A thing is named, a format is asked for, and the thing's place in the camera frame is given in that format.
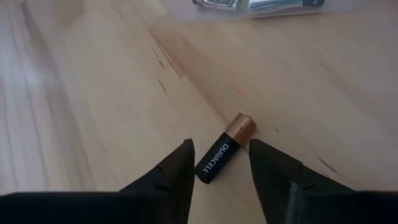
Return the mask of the clear plastic storage bin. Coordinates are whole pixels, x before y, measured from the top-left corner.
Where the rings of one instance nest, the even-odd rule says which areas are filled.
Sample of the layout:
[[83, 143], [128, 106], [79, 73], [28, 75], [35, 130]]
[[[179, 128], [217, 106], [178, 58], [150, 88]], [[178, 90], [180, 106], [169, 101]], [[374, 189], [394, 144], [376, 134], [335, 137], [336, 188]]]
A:
[[362, 5], [365, 0], [325, 0], [324, 5], [320, 7], [294, 7], [265, 11], [249, 10], [248, 1], [241, 0], [236, 11], [198, 6], [192, 3], [192, 0], [163, 0], [163, 4], [170, 14], [183, 21], [210, 22], [345, 11]]

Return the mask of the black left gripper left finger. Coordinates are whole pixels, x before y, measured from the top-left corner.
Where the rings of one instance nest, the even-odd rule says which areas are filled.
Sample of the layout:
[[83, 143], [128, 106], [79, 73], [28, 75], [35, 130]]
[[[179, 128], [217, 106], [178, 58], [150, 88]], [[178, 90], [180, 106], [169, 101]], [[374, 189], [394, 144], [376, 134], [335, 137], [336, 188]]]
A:
[[143, 193], [144, 201], [134, 210], [137, 224], [187, 224], [195, 182], [195, 148], [192, 139], [179, 147], [121, 190]]

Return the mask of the black copper-top Duracell battery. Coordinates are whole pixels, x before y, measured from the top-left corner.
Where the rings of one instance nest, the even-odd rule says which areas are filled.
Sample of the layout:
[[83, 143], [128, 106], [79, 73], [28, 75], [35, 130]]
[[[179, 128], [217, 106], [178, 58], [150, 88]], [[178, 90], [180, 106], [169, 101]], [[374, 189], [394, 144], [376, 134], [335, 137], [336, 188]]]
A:
[[256, 132], [256, 123], [239, 113], [195, 166], [195, 175], [209, 184]]

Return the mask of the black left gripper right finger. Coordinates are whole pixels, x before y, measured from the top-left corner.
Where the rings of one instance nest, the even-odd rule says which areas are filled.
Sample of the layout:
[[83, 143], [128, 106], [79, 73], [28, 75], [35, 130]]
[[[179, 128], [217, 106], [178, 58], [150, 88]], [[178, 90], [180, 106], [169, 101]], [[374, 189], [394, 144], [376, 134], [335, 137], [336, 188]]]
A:
[[292, 156], [259, 140], [249, 142], [252, 179], [267, 224], [326, 224], [331, 220], [313, 211], [308, 196], [322, 197], [350, 194], [354, 190], [303, 165]]

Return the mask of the silver black Energizer battery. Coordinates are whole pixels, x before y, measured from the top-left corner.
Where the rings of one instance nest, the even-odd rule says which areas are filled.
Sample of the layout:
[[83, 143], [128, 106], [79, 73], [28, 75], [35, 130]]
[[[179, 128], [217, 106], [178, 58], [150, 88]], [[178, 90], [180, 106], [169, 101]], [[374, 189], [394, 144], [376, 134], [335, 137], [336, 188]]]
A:
[[241, 0], [192, 0], [192, 3], [198, 6], [236, 11]]
[[249, 0], [251, 11], [265, 11], [274, 9], [288, 9], [294, 7], [320, 7], [325, 0]]

